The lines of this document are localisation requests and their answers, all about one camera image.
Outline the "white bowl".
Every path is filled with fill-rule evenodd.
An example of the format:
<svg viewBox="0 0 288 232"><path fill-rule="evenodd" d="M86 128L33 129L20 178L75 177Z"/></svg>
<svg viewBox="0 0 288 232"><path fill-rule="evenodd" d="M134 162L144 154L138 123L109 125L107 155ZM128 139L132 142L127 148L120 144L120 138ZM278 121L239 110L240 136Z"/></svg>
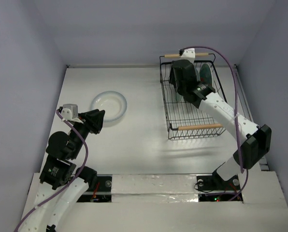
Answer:
<svg viewBox="0 0 288 232"><path fill-rule="evenodd" d="M125 116L127 111L126 98L117 91L105 91L98 94L91 102L91 110L104 110L104 127L117 125Z"/></svg>

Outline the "green flower plate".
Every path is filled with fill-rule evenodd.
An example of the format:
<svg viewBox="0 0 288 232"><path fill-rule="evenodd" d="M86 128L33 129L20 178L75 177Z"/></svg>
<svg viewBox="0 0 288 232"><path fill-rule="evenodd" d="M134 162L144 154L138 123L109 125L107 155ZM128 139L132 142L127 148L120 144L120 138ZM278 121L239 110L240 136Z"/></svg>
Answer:
<svg viewBox="0 0 288 232"><path fill-rule="evenodd" d="M180 95L179 93L176 93L176 97L175 97L177 102L181 102L184 98L182 95Z"/></svg>

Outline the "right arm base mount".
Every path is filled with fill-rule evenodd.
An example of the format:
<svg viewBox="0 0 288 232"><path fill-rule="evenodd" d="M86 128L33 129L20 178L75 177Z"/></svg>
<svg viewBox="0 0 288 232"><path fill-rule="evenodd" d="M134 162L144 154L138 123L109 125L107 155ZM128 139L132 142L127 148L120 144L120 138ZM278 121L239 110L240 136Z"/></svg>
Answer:
<svg viewBox="0 0 288 232"><path fill-rule="evenodd" d="M199 202L243 201L238 176L225 181L219 176L198 175L194 189Z"/></svg>

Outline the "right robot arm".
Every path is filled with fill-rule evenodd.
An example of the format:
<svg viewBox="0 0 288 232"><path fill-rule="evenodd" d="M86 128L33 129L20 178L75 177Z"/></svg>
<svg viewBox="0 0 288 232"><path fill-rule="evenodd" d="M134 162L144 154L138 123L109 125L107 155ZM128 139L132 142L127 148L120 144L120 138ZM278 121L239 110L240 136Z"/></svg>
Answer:
<svg viewBox="0 0 288 232"><path fill-rule="evenodd" d="M170 83L185 101L212 116L236 139L237 151L212 174L216 189L224 189L232 177L242 170L250 170L270 151L271 128L266 124L259 126L240 115L210 84L198 81L195 67L189 60L172 62Z"/></svg>

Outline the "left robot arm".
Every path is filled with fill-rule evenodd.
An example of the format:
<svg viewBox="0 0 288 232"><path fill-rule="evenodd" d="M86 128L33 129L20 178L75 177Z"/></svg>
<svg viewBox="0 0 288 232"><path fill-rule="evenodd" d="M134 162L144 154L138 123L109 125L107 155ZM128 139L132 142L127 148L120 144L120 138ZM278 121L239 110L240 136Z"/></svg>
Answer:
<svg viewBox="0 0 288 232"><path fill-rule="evenodd" d="M60 231L63 220L81 195L98 184L97 172L86 166L86 138L90 133L100 133L105 111L79 113L76 104L65 104L56 114L71 130L57 131L49 137L33 208L23 216L16 232Z"/></svg>

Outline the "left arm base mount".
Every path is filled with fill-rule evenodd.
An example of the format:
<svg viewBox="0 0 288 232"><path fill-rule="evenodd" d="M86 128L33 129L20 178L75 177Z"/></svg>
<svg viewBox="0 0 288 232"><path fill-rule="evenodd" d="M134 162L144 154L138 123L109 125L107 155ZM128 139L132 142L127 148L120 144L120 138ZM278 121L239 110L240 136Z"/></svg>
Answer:
<svg viewBox="0 0 288 232"><path fill-rule="evenodd" d="M112 176L99 175L94 187L90 187L77 200L78 203L110 203L112 201Z"/></svg>

